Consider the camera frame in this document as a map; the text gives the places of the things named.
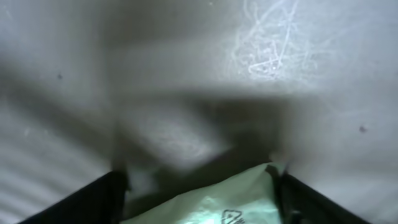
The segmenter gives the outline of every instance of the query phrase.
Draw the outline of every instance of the light green packaging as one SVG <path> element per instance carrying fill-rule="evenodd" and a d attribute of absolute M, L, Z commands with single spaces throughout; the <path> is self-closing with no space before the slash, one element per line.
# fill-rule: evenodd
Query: light green packaging
<path fill-rule="evenodd" d="M 122 224 L 281 224 L 269 165 L 181 194 Z"/>

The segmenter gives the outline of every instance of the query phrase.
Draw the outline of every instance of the small black spot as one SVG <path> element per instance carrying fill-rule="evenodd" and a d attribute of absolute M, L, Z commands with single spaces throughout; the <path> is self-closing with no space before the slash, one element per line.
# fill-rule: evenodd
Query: small black spot
<path fill-rule="evenodd" d="M 366 133 L 366 132 L 368 131 L 368 129 L 365 128 L 363 125 L 361 125 L 361 127 L 359 127 L 359 131 L 360 131 L 361 133 Z"/>

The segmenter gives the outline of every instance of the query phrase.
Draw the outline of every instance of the green plastic bag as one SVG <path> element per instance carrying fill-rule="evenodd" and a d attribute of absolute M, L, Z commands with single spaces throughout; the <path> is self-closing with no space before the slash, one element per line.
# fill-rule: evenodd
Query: green plastic bag
<path fill-rule="evenodd" d="M 122 224 L 281 224 L 269 165 L 181 194 Z"/>

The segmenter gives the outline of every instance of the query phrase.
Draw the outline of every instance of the crumpled plastic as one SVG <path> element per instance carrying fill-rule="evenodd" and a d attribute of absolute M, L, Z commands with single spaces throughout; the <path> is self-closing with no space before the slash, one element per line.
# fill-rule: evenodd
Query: crumpled plastic
<path fill-rule="evenodd" d="M 122 224 L 281 224 L 269 165 L 178 195 Z"/>

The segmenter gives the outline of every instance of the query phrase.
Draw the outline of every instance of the scratched metal surface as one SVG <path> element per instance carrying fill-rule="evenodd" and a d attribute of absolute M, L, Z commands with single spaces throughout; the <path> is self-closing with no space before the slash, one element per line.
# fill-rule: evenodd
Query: scratched metal surface
<path fill-rule="evenodd" d="M 126 164 L 131 217 L 270 153 L 355 214 L 397 223 L 398 2 L 0 6 L 0 223 L 111 165 Z"/>

